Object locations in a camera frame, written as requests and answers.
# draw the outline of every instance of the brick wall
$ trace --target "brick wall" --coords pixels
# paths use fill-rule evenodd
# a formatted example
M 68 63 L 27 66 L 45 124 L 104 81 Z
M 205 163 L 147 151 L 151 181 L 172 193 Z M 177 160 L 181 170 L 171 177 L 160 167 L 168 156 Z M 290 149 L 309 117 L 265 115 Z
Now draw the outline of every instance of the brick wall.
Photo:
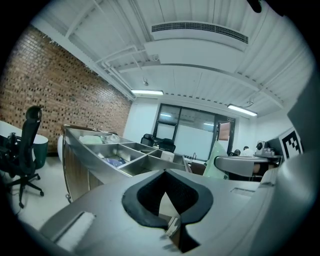
M 26 110 L 43 106 L 38 130 L 57 151 L 61 125 L 123 135 L 131 101 L 62 47 L 30 26 L 12 50 L 0 81 L 0 120 L 22 129 Z

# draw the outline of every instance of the black office chair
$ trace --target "black office chair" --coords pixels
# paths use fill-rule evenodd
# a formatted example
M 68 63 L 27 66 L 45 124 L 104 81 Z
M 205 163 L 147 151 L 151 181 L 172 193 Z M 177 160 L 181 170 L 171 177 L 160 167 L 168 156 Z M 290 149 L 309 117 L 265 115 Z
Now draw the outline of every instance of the black office chair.
M 176 149 L 176 145 L 172 139 L 164 138 L 163 141 L 159 143 L 159 149 L 173 153 Z
M 5 185 L 7 191 L 11 190 L 14 185 L 20 184 L 19 189 L 19 206 L 24 208 L 22 204 L 22 194 L 26 185 L 39 190 L 43 197 L 45 194 L 41 188 L 30 183 L 30 180 L 40 176 L 35 173 L 36 165 L 33 160 L 33 144 L 41 122 L 42 111 L 38 106 L 30 107 L 25 113 L 26 121 L 22 127 L 21 137 L 16 136 L 13 132 L 9 135 L 5 146 L 0 146 L 0 169 L 9 173 L 10 177 L 20 176 L 13 182 Z
M 152 147 L 154 145 L 155 141 L 152 139 L 152 135 L 151 134 L 145 134 L 143 135 L 143 137 L 141 138 L 140 144 Z

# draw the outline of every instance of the chair base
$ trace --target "chair base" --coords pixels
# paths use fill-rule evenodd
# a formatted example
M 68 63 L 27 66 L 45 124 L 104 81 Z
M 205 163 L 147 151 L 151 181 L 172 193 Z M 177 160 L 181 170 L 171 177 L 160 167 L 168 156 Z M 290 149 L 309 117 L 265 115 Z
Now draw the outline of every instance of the chair base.
M 40 191 L 40 196 L 42 196 L 42 197 L 45 195 L 44 192 L 42 191 L 42 189 L 41 189 L 40 187 L 38 187 L 38 186 L 36 186 L 36 185 L 33 185 L 33 184 L 30 182 L 30 180 L 32 180 L 32 179 L 35 178 L 35 177 L 36 177 L 38 180 L 41 179 L 40 176 L 39 176 L 39 174 L 35 173 L 35 174 L 31 175 L 31 176 L 21 177 L 20 179 L 17 179 L 17 180 L 15 180 L 15 181 L 10 182 L 10 183 L 8 183 L 8 184 L 5 185 L 6 190 L 7 190 L 8 192 L 10 192 L 10 191 L 11 191 L 11 187 L 13 187 L 14 185 L 19 185 L 19 184 L 20 184 L 20 189 L 19 189 L 19 206 L 20 206 L 21 208 L 24 208 L 24 207 L 25 207 L 21 201 L 22 201 L 22 194 L 23 194 L 24 189 L 25 189 L 26 186 L 29 186 L 29 187 L 31 187 L 31 188 L 34 188 L 35 190 Z

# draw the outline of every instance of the white floor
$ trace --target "white floor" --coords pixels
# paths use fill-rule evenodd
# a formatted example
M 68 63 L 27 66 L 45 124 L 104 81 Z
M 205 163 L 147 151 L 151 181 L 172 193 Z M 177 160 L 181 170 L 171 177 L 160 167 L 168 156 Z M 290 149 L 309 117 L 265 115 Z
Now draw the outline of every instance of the white floor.
M 35 178 L 31 183 L 43 190 L 43 197 L 40 196 L 38 190 L 26 186 L 22 195 L 24 208 L 20 209 L 20 185 L 15 185 L 11 190 L 12 195 L 8 194 L 8 199 L 11 202 L 13 212 L 18 215 L 18 218 L 39 230 L 51 216 L 69 205 L 69 202 L 66 199 L 68 192 L 64 171 L 58 157 L 47 157 L 45 165 L 41 169 L 36 170 L 36 173 L 40 175 L 41 179 L 37 180 Z M 7 173 L 4 174 L 1 171 L 1 176 L 3 175 L 5 183 L 12 181 Z

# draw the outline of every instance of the fluorescent light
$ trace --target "fluorescent light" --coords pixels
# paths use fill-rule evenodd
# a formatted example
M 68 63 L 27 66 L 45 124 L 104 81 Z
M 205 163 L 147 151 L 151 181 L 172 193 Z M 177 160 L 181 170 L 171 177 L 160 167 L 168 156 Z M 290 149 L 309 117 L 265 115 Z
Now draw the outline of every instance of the fluorescent light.
M 162 90 L 131 90 L 133 94 L 164 95 Z
M 253 117 L 258 115 L 256 112 L 253 112 L 251 110 L 245 109 L 244 107 L 236 106 L 236 105 L 233 105 L 233 104 L 229 104 L 228 105 L 228 109 L 239 111 L 239 112 L 245 113 L 245 114 L 253 116 Z

